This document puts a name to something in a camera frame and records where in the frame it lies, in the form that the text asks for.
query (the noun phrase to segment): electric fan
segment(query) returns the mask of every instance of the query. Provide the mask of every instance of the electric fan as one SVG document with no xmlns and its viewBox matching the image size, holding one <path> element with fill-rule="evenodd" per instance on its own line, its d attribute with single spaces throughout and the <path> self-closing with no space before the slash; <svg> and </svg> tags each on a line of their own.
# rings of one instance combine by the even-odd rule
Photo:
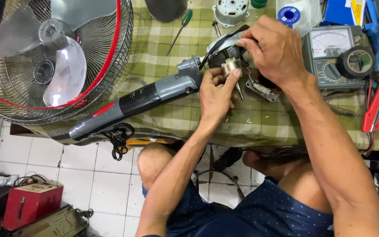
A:
<svg viewBox="0 0 379 237">
<path fill-rule="evenodd" d="M 0 117 L 49 124 L 107 100 L 127 63 L 132 30 L 130 0 L 6 0 Z"/>
</svg>

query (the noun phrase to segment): man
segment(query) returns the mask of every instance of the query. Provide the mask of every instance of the man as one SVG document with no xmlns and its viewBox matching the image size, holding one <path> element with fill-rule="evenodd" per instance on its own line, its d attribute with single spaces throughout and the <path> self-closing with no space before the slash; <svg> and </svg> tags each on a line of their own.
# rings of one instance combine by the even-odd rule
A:
<svg viewBox="0 0 379 237">
<path fill-rule="evenodd" d="M 379 196 L 371 174 L 306 71 L 301 42 L 299 34 L 262 16 L 237 45 L 291 101 L 309 159 L 267 166 L 247 152 L 244 164 L 268 175 L 264 183 L 233 210 L 203 202 L 190 177 L 214 130 L 234 108 L 232 90 L 241 76 L 235 70 L 223 85 L 221 70 L 209 69 L 194 134 L 176 154 L 151 144 L 139 155 L 147 196 L 136 236 L 325 236 L 334 223 L 336 237 L 379 237 Z"/>
</svg>

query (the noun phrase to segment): green checkered cloth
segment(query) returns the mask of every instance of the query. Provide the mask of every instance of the green checkered cloth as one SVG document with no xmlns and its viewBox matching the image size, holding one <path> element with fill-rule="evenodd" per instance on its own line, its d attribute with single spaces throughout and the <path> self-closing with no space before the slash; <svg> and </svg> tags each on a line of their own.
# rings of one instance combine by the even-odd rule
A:
<svg viewBox="0 0 379 237">
<path fill-rule="evenodd" d="M 134 32 L 130 59 L 125 73 L 117 80 L 109 99 L 119 98 L 143 85 L 176 73 L 176 65 L 192 54 L 204 56 L 206 47 L 217 39 L 212 27 L 215 19 L 212 10 L 214 4 L 214 0 L 188 1 L 188 8 L 194 12 L 193 17 L 183 28 L 169 57 L 166 57 L 166 52 L 181 27 L 182 20 L 176 19 L 170 23 L 155 21 L 143 0 L 133 0 Z M 255 9 L 249 4 L 248 12 L 249 17 L 238 26 L 224 28 L 219 24 L 222 34 L 242 24 L 251 25 L 264 14 L 275 17 L 275 1 L 269 0 L 263 9 Z M 227 113 L 210 142 L 225 146 L 303 145 L 299 120 L 285 95 L 282 93 L 276 102 L 268 102 L 246 89 L 244 85 L 247 79 L 245 75 L 239 82 L 245 101 L 234 102 L 235 109 Z M 352 98 L 333 100 L 330 103 L 363 115 L 363 101 L 363 92 L 358 92 Z M 107 103 L 108 101 L 103 101 L 100 106 Z M 163 136 L 186 139 L 197 128 L 200 115 L 199 94 L 192 94 L 134 116 L 126 122 L 136 129 L 135 137 Z M 339 119 L 358 148 L 367 148 L 368 137 L 360 131 L 362 116 L 354 118 L 339 116 Z M 29 128 L 48 137 L 55 137 L 67 134 L 76 122 L 77 119 L 73 118 L 69 121 Z M 105 139 L 102 136 L 94 136 L 79 143 L 71 139 L 59 142 L 85 145 Z M 379 148 L 378 134 L 375 148 Z"/>
</svg>

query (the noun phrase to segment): white tile floor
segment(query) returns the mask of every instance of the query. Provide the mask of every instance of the white tile floor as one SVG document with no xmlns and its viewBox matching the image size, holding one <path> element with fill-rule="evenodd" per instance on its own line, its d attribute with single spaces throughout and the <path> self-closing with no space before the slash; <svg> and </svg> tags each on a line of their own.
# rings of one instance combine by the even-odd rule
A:
<svg viewBox="0 0 379 237">
<path fill-rule="evenodd" d="M 213 145 L 214 158 L 218 159 L 227 148 Z M 0 139 L 0 171 L 12 175 L 40 174 L 52 184 L 64 185 L 62 205 L 92 208 L 90 224 L 95 233 L 103 237 L 131 237 L 138 226 L 144 197 L 137 157 L 141 148 L 134 148 L 121 161 L 111 157 L 112 145 L 108 142 L 87 146 L 63 146 L 45 138 L 9 135 L 9 124 L 4 123 Z M 198 171 L 210 166 L 210 146 Z M 259 186 L 264 175 L 251 170 L 239 160 L 224 170 L 238 176 L 245 195 Z M 208 181 L 201 175 L 200 181 Z M 200 195 L 208 202 L 219 202 L 229 207 L 239 203 L 234 186 L 222 174 L 214 173 L 210 183 L 200 183 Z"/>
</svg>

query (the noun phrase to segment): hand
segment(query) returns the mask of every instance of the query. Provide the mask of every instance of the hand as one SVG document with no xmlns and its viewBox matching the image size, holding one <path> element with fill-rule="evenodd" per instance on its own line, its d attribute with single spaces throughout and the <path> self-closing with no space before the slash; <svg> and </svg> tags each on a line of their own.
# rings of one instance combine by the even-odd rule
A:
<svg viewBox="0 0 379 237">
<path fill-rule="evenodd" d="M 225 84 L 219 84 L 224 80 L 220 67 L 206 70 L 200 86 L 201 120 L 199 128 L 214 132 L 220 124 L 229 108 L 234 108 L 231 98 L 233 88 L 238 82 L 242 72 L 240 69 L 233 71 L 226 79 Z"/>
<path fill-rule="evenodd" d="M 302 58 L 301 35 L 281 22 L 261 16 L 236 45 L 244 47 L 261 74 L 286 94 L 308 83 L 310 73 Z"/>
</svg>

